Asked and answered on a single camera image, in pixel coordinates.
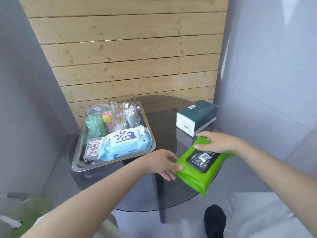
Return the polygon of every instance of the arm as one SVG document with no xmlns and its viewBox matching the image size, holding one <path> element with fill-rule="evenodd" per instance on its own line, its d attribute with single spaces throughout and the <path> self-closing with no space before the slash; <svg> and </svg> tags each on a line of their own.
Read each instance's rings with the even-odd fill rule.
<svg viewBox="0 0 317 238">
<path fill-rule="evenodd" d="M 176 161 L 177 157 L 168 150 L 160 149 L 134 160 L 65 201 L 22 238 L 93 237 L 117 204 L 144 175 L 154 172 L 167 180 L 176 178 L 171 171 L 184 167 L 168 159 Z"/>
<path fill-rule="evenodd" d="M 207 131 L 197 136 L 206 136 L 212 143 L 196 149 L 239 155 L 317 237 L 317 180 L 242 139 Z"/>
</svg>

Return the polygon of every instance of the dark glass tabletop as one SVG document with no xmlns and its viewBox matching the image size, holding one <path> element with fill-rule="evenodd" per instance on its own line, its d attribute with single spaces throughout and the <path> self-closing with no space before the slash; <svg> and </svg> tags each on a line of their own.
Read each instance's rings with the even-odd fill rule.
<svg viewBox="0 0 317 238">
<path fill-rule="evenodd" d="M 193 102 L 185 99 L 150 95 L 137 97 L 141 102 L 149 125 L 156 140 L 156 149 L 167 149 L 182 156 L 194 143 L 197 137 L 191 137 L 176 127 L 176 113 Z M 207 128 L 209 131 L 222 132 L 215 121 Z M 69 163 L 73 161 L 79 133 L 75 137 L 69 152 Z M 108 164 L 84 172 L 76 172 L 72 168 L 71 174 L 81 190 L 88 188 L 97 181 L 115 172 L 134 159 Z M 166 181 L 158 174 L 144 176 L 117 205 L 116 209 L 129 212 L 144 212 L 163 210 L 181 204 L 196 196 L 198 192 L 184 183 L 179 177 Z"/>
</svg>

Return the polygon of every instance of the stainless steel tray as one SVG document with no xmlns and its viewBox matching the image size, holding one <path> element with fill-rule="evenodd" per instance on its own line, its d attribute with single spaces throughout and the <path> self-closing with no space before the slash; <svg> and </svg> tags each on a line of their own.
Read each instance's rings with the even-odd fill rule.
<svg viewBox="0 0 317 238">
<path fill-rule="evenodd" d="M 97 167 L 101 167 L 101 166 L 104 166 L 107 164 L 119 162 L 122 160 L 131 159 L 131 158 L 138 157 L 138 156 L 143 156 L 143 155 L 146 155 L 146 154 L 154 151 L 154 149 L 156 148 L 156 142 L 155 142 L 152 130 L 149 126 L 149 122 L 147 121 L 146 115 L 144 113 L 143 107 L 142 107 L 140 102 L 137 102 L 137 108 L 138 108 L 138 111 L 139 111 L 140 116 L 141 116 L 141 125 L 143 125 L 144 127 L 146 127 L 149 130 L 149 133 L 150 133 L 152 141 L 153 141 L 153 144 L 152 144 L 152 147 L 150 148 L 150 150 L 148 150 L 146 152 L 138 153 L 135 155 L 130 155 L 130 156 L 122 157 L 119 159 L 111 160 L 111 161 L 103 161 L 103 160 L 99 159 L 99 160 L 92 160 L 92 161 L 85 162 L 83 159 L 83 154 L 84 154 L 84 150 L 85 150 L 85 147 L 87 144 L 86 137 L 88 135 L 89 130 L 88 130 L 86 124 L 84 123 L 83 127 L 81 128 L 79 140 L 78 140 L 77 147 L 75 150 L 74 159 L 72 162 L 72 169 L 74 171 L 77 171 L 77 172 L 83 172 L 83 171 L 97 168 Z"/>
</svg>

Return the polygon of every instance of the gray wall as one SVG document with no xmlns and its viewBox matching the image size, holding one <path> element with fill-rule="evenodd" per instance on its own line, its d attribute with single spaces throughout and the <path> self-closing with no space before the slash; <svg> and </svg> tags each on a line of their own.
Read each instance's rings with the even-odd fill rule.
<svg viewBox="0 0 317 238">
<path fill-rule="evenodd" d="M 40 195 L 78 126 L 18 0 L 0 0 L 0 108 L 0 196 Z M 0 215 L 18 209 L 0 198 Z"/>
<path fill-rule="evenodd" d="M 317 0 L 229 0 L 214 100 L 224 132 L 304 170 L 317 160 L 316 10 Z"/>
</svg>

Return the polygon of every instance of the green bag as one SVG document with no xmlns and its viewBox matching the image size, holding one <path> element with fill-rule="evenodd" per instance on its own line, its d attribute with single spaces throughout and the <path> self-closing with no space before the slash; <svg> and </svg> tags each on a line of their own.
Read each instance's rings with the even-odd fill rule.
<svg viewBox="0 0 317 238">
<path fill-rule="evenodd" d="M 210 144 L 205 137 L 198 137 L 194 144 L 176 161 L 184 166 L 182 171 L 175 172 L 186 184 L 206 198 L 212 179 L 217 174 L 226 159 L 234 156 L 233 153 L 217 154 L 200 151 L 194 148 L 195 144 Z"/>
</svg>

